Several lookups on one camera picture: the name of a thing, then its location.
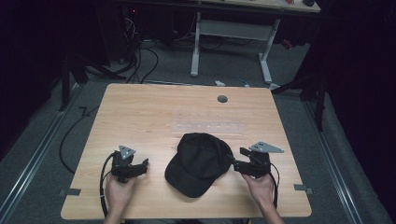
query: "dark background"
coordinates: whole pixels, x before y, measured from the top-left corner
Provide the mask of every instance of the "dark background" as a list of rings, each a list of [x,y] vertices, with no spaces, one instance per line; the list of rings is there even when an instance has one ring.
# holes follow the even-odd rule
[[[322,15],[342,20],[329,20],[318,26],[316,21],[286,18],[281,22],[276,42],[288,39],[294,45],[311,44],[296,79],[312,74],[325,79],[326,91],[331,96],[346,137],[380,201],[395,220],[396,212],[392,208],[396,201],[393,177],[396,170],[393,142],[396,139],[393,105],[396,84],[395,3],[390,0],[318,3],[322,7]],[[100,8],[90,4],[74,9],[69,5],[62,6],[62,12],[76,14],[64,14],[54,10],[53,3],[49,5],[45,1],[8,0],[1,4],[0,147],[3,158],[29,118],[49,99],[50,91],[61,74],[65,44],[75,43],[71,47],[100,64],[106,64],[108,60],[123,57],[120,56],[124,53],[123,47],[114,52],[111,46],[125,43],[119,36],[122,25],[111,29],[106,26],[106,21],[121,21],[121,18],[116,18],[117,10],[103,14]],[[142,13],[139,20],[148,25],[147,30],[141,31],[142,35],[154,36],[171,44],[175,38],[173,29],[181,34],[189,29],[190,12],[155,10],[155,14],[145,14],[149,10],[139,9]],[[98,20],[98,15],[107,16]],[[301,88],[309,88],[310,85],[312,83],[308,82]]]

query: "cable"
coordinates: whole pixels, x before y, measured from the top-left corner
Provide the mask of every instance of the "cable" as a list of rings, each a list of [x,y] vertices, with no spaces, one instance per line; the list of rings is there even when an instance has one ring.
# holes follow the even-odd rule
[[[138,49],[138,55],[139,55],[139,63],[138,63],[138,65],[137,65],[137,67],[135,68],[135,70],[132,72],[132,74],[129,76],[129,78],[126,80],[126,83],[129,83],[129,81],[131,80],[131,78],[133,77],[133,76],[137,76],[137,70],[140,68],[140,64],[141,64],[141,62],[142,62],[142,53],[141,53],[141,50],[140,50],[140,47],[139,47],[139,49]]]
[[[101,172],[101,174],[100,174],[100,181],[99,181],[100,202],[101,202],[102,209],[103,209],[103,213],[105,214],[105,217],[107,217],[107,213],[108,213],[108,212],[107,212],[106,199],[105,199],[105,190],[103,189],[103,182],[104,182],[104,180],[105,180],[104,173],[105,173],[105,169],[106,169],[106,166],[107,166],[108,161],[109,161],[111,158],[113,158],[113,156],[114,156],[114,152],[111,153],[111,154],[107,157],[105,163],[103,164],[102,172]]]
[[[81,118],[79,118],[70,128],[69,130],[67,130],[66,134],[64,135],[64,138],[62,139],[61,144],[59,145],[59,159],[61,160],[62,165],[64,166],[64,168],[66,168],[66,170],[68,170],[70,173],[72,173],[73,175],[76,173],[76,171],[72,170],[65,162],[64,162],[64,157],[62,155],[62,151],[63,151],[63,147],[64,147],[64,141],[67,137],[67,135],[69,135],[71,133],[71,131],[76,127],[76,125],[78,125],[84,118],[88,117],[93,111],[95,111],[96,109],[98,109],[99,106],[95,107],[94,109],[92,109],[91,111],[89,111],[87,114],[83,115]]]
[[[155,63],[154,67],[145,76],[143,76],[142,80],[140,81],[140,84],[143,84],[143,82],[145,81],[146,77],[148,77],[151,74],[151,72],[154,71],[154,69],[157,67],[158,61],[159,61],[159,58],[158,58],[158,55],[157,55],[156,52],[152,51],[151,49],[145,49],[145,50],[148,50],[151,53],[153,53],[155,55],[155,57],[157,58],[157,62]]]
[[[274,166],[272,163],[271,163],[271,165],[276,169],[276,172],[277,172],[277,182],[275,181],[273,174],[269,173],[269,175],[271,176],[271,179],[274,181],[274,191],[275,191],[274,192],[274,206],[275,206],[275,208],[277,208],[277,194],[278,194],[280,177],[279,177],[279,171],[277,170],[276,166]]]
[[[189,39],[189,38],[195,36],[195,34],[194,34],[194,35],[190,35],[190,36],[188,36],[188,35],[191,33],[192,27],[193,27],[194,24],[195,24],[196,16],[197,16],[197,13],[195,12],[195,13],[194,13],[194,17],[192,18],[192,23],[191,23],[191,26],[190,26],[190,30],[189,30],[183,37],[181,37],[181,38],[179,38],[179,39],[174,39],[174,42],[177,42],[177,41],[179,41],[179,40]]]

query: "black cable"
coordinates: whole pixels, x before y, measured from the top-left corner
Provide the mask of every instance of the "black cable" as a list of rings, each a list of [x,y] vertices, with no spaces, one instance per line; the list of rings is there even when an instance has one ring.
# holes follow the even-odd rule
[[[277,172],[277,182],[275,181],[273,174],[269,173],[269,175],[271,176],[271,179],[274,181],[274,191],[275,191],[274,192],[274,206],[275,206],[275,208],[277,208],[277,194],[278,194],[280,177],[279,177],[279,171],[277,170],[276,166],[274,166],[272,163],[271,163],[271,165],[276,169],[276,172]]]
[[[114,152],[111,153],[111,154],[107,157],[105,163],[103,164],[102,172],[101,172],[101,174],[100,174],[100,181],[99,181],[100,202],[101,202],[102,209],[103,209],[103,213],[104,213],[105,217],[107,217],[107,213],[108,213],[108,212],[107,212],[106,199],[105,199],[105,190],[104,190],[104,188],[103,188],[103,182],[104,182],[104,180],[105,180],[104,173],[105,173],[105,169],[106,169],[106,166],[107,166],[108,161],[109,161],[111,158],[113,158],[113,156],[114,156]]]
[[[135,70],[132,72],[132,74],[128,77],[128,79],[126,80],[126,83],[129,83],[129,81],[131,80],[132,77],[137,76],[137,70],[140,68],[140,64],[142,62],[142,53],[141,53],[141,49],[139,47],[138,49],[138,55],[139,55],[139,63],[137,65],[137,67],[135,68]]]
[[[158,61],[159,61],[158,54],[156,52],[152,51],[151,49],[145,49],[145,50],[148,50],[151,53],[153,53],[155,55],[155,57],[157,58],[157,62],[155,63],[154,67],[145,76],[143,76],[142,80],[140,81],[140,84],[143,84],[143,82],[145,81],[146,77],[148,77],[151,74],[151,72],[154,71],[154,69],[157,67]]]
[[[87,114],[83,115],[81,118],[79,118],[70,128],[69,130],[67,130],[66,134],[64,135],[64,138],[62,139],[61,144],[59,145],[59,159],[61,160],[62,165],[64,166],[64,168],[66,168],[66,170],[68,170],[70,173],[72,173],[73,175],[76,173],[76,171],[72,170],[65,162],[64,162],[64,156],[62,155],[62,151],[64,148],[64,141],[67,137],[67,135],[69,135],[71,133],[71,131],[76,127],[76,125],[78,125],[84,118],[88,117],[93,111],[95,111],[96,109],[98,109],[99,106],[95,107],[94,109],[90,110]]]

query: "table top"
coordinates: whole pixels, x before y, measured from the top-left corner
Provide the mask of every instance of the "table top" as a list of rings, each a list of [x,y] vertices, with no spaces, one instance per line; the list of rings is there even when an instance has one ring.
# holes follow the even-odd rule
[[[312,7],[308,7],[303,3],[303,0],[294,0],[292,4],[288,4],[286,0],[201,0],[207,3],[229,4],[247,7],[265,7],[277,8],[286,11],[300,11],[300,12],[320,12],[320,7],[315,3]]]
[[[220,103],[218,97],[228,101]],[[237,160],[248,161],[240,147],[259,141],[279,147],[270,153],[280,172],[278,212],[308,217],[311,207],[272,93],[265,88],[110,84],[82,153],[62,209],[65,219],[103,218],[99,179],[106,158],[124,145],[136,150],[133,164],[148,158],[148,172],[138,177],[125,218],[261,217],[242,176],[230,170],[201,197],[192,199],[164,178],[184,133],[211,133],[225,141]]]

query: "black device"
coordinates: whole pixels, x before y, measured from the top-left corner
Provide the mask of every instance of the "black device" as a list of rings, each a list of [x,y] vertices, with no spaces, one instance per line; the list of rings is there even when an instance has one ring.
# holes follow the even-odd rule
[[[255,178],[260,178],[265,175],[271,176],[274,181],[274,206],[275,208],[277,208],[277,187],[279,184],[279,178],[276,183],[275,178],[271,173],[271,165],[273,164],[270,161],[270,156],[268,152],[249,150],[244,147],[240,147],[239,151],[242,155],[249,157],[249,162],[238,161],[234,157],[230,156],[230,159],[233,162],[233,169],[236,172],[244,175],[251,175]]]
[[[315,0],[303,0],[304,5],[312,7],[315,4]]]
[[[117,180],[125,184],[128,182],[129,179],[145,174],[148,169],[149,159],[145,159],[141,164],[132,165],[132,161],[134,160],[134,154],[136,150],[120,146],[120,151],[114,151],[111,153],[103,165],[102,173],[100,176],[100,186],[99,192],[101,196],[101,204],[103,213],[105,217],[107,216],[107,207],[106,207],[106,200],[105,200],[105,190],[103,189],[104,183],[104,173],[106,169],[106,165],[108,161],[113,158],[113,162],[111,162],[111,171],[110,173],[117,177]]]

